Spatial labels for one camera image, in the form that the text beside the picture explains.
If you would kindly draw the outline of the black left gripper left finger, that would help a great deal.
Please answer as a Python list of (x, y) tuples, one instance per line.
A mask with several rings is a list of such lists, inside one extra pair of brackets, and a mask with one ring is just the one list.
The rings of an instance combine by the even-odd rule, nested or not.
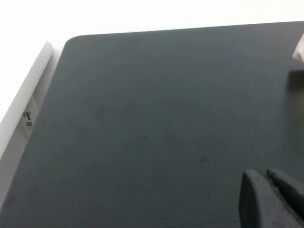
[(243, 228), (295, 227), (294, 216), (266, 177), (256, 170), (246, 170), (242, 175), (239, 218)]

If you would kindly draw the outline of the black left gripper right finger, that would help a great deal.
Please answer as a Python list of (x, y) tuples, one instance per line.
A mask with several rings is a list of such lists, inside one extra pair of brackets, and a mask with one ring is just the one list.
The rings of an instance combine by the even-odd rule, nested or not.
[(304, 184), (278, 169), (267, 169), (271, 187), (288, 211), (288, 216), (294, 218), (304, 227)]

